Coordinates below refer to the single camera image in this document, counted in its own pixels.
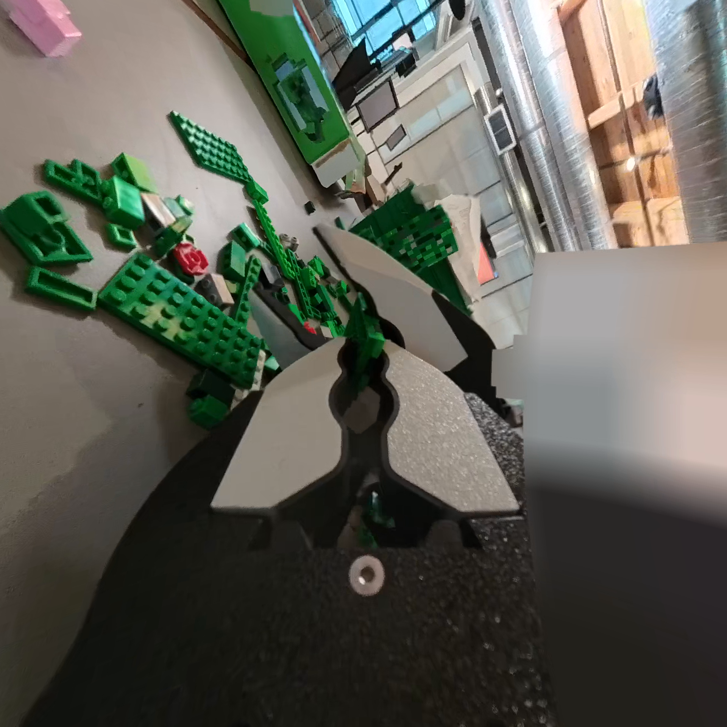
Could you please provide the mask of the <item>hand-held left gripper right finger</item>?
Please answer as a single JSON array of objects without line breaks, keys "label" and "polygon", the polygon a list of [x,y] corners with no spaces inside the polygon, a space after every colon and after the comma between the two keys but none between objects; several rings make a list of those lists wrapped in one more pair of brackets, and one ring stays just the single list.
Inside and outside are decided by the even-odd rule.
[{"label": "hand-held left gripper right finger", "polygon": [[462,390],[403,348],[385,348],[383,377],[395,399],[387,426],[393,473],[468,517],[512,514],[518,502]]}]

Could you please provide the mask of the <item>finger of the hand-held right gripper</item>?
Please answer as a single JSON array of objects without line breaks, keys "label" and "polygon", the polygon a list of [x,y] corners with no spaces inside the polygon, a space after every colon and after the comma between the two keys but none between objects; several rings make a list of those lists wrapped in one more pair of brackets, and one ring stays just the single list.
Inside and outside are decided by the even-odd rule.
[{"label": "finger of the hand-held right gripper", "polygon": [[436,304],[431,286],[370,241],[330,225],[314,234],[377,315],[399,332],[404,348],[441,371],[465,360],[466,351]]},{"label": "finger of the hand-held right gripper", "polygon": [[249,301],[251,317],[281,368],[290,367],[328,342],[322,334],[308,331],[289,305],[279,301],[268,289],[255,286]]}]

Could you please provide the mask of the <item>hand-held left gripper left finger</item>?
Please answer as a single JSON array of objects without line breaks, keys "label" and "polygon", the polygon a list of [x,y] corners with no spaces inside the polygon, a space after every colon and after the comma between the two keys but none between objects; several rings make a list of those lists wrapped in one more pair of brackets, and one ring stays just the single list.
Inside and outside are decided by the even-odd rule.
[{"label": "hand-held left gripper left finger", "polygon": [[269,513],[334,471],[343,434],[331,394],[342,376],[344,343],[328,341],[265,388],[212,498],[213,510]]}]

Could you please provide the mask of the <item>small green brick assembly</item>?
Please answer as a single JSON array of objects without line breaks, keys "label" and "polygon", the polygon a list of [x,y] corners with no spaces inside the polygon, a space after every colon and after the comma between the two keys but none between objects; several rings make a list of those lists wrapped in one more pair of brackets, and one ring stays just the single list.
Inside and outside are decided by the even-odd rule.
[{"label": "small green brick assembly", "polygon": [[383,354],[386,338],[378,315],[368,304],[363,293],[353,303],[345,329],[345,337],[353,344],[354,359],[350,369],[350,384],[356,393],[362,393],[377,372],[378,360]]}]

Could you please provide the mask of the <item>pile of green bricks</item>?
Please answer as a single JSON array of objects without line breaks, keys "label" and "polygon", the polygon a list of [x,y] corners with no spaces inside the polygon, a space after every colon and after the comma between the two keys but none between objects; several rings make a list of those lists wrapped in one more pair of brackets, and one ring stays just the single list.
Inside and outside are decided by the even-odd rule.
[{"label": "pile of green bricks", "polygon": [[[195,218],[195,205],[189,198],[184,195],[160,195],[146,165],[125,153],[112,161],[112,173],[106,178],[97,168],[80,159],[73,159],[66,165],[47,159],[42,167],[44,181],[48,185],[95,206],[101,212],[108,242],[126,254],[122,267],[132,255],[141,252],[195,291],[195,284],[202,277],[182,275],[172,258],[173,248],[182,241],[191,242],[202,250],[190,234],[190,226]],[[247,195],[245,185],[242,187]],[[289,302],[294,299],[294,291],[292,283],[285,280],[265,245],[253,204],[251,211],[258,231],[245,223],[236,226],[228,234],[228,241],[220,251],[216,269],[209,257],[206,254],[205,256],[209,260],[208,273],[223,276],[234,297],[234,304],[222,311],[237,322],[245,324],[250,334],[262,342],[252,387],[237,388],[217,371],[201,367],[156,340],[198,368],[186,392],[189,399],[187,415],[194,424],[208,431],[221,424],[233,406],[240,403],[246,395],[259,390],[266,377],[274,376],[281,370],[265,340],[250,330],[249,294],[255,286],[262,286],[279,301],[288,304],[292,310],[293,306]],[[2,234],[20,253],[3,231]],[[345,329],[354,303],[350,297],[349,286],[333,275],[319,256],[304,261],[298,254],[296,238],[282,232],[277,234],[288,252],[293,253],[292,257],[299,267],[299,306],[304,308],[307,319],[303,323],[304,327],[311,333],[322,334],[328,341],[347,339]],[[24,283],[26,293],[54,304],[65,305],[82,314],[92,314],[99,307],[104,309],[97,304],[97,297],[107,284],[100,290],[94,289],[72,279],[65,271],[66,268],[75,269],[90,262],[45,268],[32,265],[27,259],[25,261],[28,263]]]}]

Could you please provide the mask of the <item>grey desk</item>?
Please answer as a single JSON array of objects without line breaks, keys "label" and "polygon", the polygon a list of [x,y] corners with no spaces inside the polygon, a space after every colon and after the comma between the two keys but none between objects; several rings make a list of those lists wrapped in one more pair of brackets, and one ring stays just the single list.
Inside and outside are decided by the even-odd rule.
[{"label": "grey desk", "polygon": [[[66,2],[83,38],[45,58],[2,10],[2,206],[45,188],[42,164],[144,161],[162,195],[195,204],[210,261],[254,222],[241,186],[199,168],[167,114],[239,149],[300,255],[329,260],[316,225],[353,207],[319,186],[216,2]],[[313,215],[304,204],[312,201]],[[186,414],[194,368],[103,310],[24,291],[2,236],[2,725],[19,725],[73,643],[97,583],[161,478],[204,436]]]}]

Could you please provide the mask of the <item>black brick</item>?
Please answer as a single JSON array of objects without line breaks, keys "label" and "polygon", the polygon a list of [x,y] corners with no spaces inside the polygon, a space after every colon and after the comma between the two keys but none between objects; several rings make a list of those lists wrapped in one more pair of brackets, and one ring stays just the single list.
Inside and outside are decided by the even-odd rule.
[{"label": "black brick", "polygon": [[195,291],[209,303],[223,310],[234,304],[234,297],[223,276],[208,273],[195,284]]}]

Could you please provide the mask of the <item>large green brick box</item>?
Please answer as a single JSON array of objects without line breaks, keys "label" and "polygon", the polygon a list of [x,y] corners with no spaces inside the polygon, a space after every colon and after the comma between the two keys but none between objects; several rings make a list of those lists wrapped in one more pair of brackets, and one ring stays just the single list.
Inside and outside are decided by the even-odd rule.
[{"label": "large green brick box", "polygon": [[451,221],[440,204],[426,208],[418,202],[414,188],[408,182],[350,232],[372,242],[470,316],[449,263],[459,250]]}]

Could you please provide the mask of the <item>narrow green studded plate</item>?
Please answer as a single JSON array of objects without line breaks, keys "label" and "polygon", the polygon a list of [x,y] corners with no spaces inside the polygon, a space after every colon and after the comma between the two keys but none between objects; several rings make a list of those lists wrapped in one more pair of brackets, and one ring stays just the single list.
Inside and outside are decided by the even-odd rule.
[{"label": "narrow green studded plate", "polygon": [[262,229],[262,235],[265,240],[265,245],[270,251],[272,259],[277,264],[277,267],[281,271],[285,280],[289,283],[292,283],[294,299],[292,300],[292,302],[289,302],[293,306],[292,312],[299,319],[300,323],[305,323],[307,319],[304,315],[304,308],[299,306],[299,267],[292,257],[293,253],[288,252],[286,247],[280,241],[278,234],[271,222],[271,219],[265,209],[265,203],[268,201],[268,194],[252,178],[247,180],[245,185],[245,191],[252,200],[259,226]]}]

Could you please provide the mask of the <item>large orange screen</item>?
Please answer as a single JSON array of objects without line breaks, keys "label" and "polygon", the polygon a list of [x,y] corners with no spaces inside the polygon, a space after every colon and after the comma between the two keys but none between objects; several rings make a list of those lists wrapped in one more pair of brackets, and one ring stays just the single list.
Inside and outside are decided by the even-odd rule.
[{"label": "large orange screen", "polygon": [[486,227],[481,227],[480,230],[479,254],[477,279],[480,285],[485,285],[499,277],[495,266],[496,250]]}]

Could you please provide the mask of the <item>red round brick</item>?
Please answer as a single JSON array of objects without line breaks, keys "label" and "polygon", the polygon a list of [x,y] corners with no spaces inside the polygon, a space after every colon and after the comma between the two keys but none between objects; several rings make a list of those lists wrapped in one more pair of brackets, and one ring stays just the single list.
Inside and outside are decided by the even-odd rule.
[{"label": "red round brick", "polygon": [[184,276],[203,277],[209,272],[209,260],[205,253],[191,242],[178,243],[172,250],[172,259]]}]

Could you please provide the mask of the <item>white crumpled paper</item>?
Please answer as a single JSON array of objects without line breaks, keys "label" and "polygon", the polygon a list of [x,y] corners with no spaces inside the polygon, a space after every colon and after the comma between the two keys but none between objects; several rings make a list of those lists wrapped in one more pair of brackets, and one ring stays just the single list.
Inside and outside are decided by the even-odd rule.
[{"label": "white crumpled paper", "polygon": [[477,279],[480,230],[485,227],[480,202],[473,196],[452,194],[445,183],[415,185],[412,196],[427,211],[440,206],[451,228],[452,241],[445,247],[451,252],[427,270],[427,277],[432,287],[470,314],[473,304],[484,297],[484,285]]}]

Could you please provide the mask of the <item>dark screen on stand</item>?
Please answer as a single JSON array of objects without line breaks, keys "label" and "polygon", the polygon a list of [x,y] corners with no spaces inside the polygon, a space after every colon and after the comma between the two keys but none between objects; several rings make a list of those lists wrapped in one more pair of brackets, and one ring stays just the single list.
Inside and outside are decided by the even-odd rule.
[{"label": "dark screen on stand", "polygon": [[391,77],[354,102],[359,119],[367,132],[392,117],[399,109],[398,98]]}]

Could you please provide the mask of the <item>green hollow brick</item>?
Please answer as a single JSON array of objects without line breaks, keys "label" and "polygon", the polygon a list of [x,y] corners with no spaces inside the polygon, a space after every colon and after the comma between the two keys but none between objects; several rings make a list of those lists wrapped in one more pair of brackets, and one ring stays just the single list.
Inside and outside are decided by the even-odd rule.
[{"label": "green hollow brick", "polygon": [[47,190],[23,194],[3,208],[1,227],[32,265],[48,268],[93,260],[69,215]]}]

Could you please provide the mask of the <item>wooden beam structure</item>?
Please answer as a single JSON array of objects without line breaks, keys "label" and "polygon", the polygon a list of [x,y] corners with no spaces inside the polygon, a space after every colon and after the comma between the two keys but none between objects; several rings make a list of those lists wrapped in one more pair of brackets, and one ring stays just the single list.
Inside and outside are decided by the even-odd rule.
[{"label": "wooden beam structure", "polygon": [[643,92],[656,73],[644,3],[553,2],[620,247],[689,242],[668,127]]}]

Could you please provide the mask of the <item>green cardboard box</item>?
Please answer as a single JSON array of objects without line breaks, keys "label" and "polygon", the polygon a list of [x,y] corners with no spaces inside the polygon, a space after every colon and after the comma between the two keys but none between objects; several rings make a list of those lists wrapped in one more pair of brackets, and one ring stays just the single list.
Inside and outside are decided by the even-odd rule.
[{"label": "green cardboard box", "polygon": [[339,195],[366,189],[366,154],[293,1],[220,1],[304,160]]}]

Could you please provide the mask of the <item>pink brick pig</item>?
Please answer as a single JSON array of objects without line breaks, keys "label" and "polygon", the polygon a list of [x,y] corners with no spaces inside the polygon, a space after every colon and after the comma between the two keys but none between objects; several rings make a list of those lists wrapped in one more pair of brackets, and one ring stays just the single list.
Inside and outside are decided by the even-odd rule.
[{"label": "pink brick pig", "polygon": [[81,39],[63,1],[9,1],[10,20],[48,58],[65,57]]}]

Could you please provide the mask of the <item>silver ventilation duct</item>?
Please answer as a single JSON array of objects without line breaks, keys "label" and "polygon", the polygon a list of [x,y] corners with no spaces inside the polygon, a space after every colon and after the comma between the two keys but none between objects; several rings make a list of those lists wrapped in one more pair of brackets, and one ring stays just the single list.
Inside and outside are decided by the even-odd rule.
[{"label": "silver ventilation duct", "polygon": [[558,251],[618,247],[558,12],[481,2],[484,34]]},{"label": "silver ventilation duct", "polygon": [[726,241],[726,2],[648,1],[673,163],[692,243]]}]

